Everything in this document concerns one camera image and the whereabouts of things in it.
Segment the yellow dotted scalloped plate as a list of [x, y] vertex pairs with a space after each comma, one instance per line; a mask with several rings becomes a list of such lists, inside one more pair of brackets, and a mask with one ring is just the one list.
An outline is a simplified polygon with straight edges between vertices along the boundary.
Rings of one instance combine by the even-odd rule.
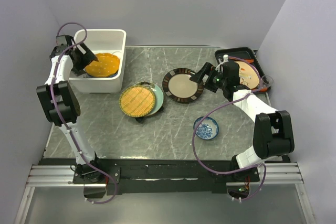
[[120, 59], [111, 53], [96, 54], [98, 62], [92, 61], [85, 67], [86, 73], [92, 76], [108, 76], [119, 71]]

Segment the dark brown patterned plate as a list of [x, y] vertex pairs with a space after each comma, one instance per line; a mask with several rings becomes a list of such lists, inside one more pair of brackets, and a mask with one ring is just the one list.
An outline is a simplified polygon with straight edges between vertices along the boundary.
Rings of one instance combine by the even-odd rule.
[[162, 80], [164, 93], [178, 103], [192, 103], [203, 93], [203, 82], [190, 80], [195, 72], [189, 68], [176, 68], [169, 71]]

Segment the woven bamboo plate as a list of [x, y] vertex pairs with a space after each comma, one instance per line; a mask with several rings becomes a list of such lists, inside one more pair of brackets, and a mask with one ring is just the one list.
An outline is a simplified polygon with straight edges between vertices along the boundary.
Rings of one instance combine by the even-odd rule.
[[132, 118], [148, 115], [153, 110], [155, 102], [154, 92], [145, 86], [128, 87], [119, 97], [121, 111]]

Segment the teal dotted scalloped plate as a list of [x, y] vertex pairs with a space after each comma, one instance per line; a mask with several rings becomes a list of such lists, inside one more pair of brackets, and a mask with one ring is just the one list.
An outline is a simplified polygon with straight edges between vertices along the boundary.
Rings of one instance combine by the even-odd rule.
[[116, 75], [118, 75], [118, 72], [115, 72], [114, 74], [108, 76], [92, 76], [90, 74], [87, 74], [88, 78], [113, 78]]

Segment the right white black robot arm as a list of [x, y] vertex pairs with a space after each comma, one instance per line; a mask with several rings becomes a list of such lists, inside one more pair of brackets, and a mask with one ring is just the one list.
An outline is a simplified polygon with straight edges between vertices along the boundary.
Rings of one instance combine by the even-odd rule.
[[254, 123], [252, 146], [234, 156], [230, 171], [222, 172], [222, 175], [230, 174], [233, 180], [242, 181], [248, 175], [248, 169], [269, 158], [294, 151], [290, 114], [270, 107], [254, 94], [254, 90], [241, 84], [238, 63], [230, 60], [215, 67], [206, 62], [190, 80], [200, 84], [204, 76], [208, 76], [205, 82], [207, 90], [216, 92], [221, 89], [228, 104], [240, 108]]

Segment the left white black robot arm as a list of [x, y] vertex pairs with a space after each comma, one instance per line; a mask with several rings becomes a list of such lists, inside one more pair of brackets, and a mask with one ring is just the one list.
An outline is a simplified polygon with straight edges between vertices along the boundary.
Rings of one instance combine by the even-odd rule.
[[58, 35], [56, 43], [50, 55], [49, 77], [36, 88], [36, 93], [47, 120], [61, 129], [75, 154], [75, 175], [98, 183], [104, 180], [104, 169], [98, 166], [99, 159], [80, 129], [81, 109], [69, 83], [72, 72], [80, 76], [86, 66], [98, 59], [83, 41], [75, 43], [70, 35]]

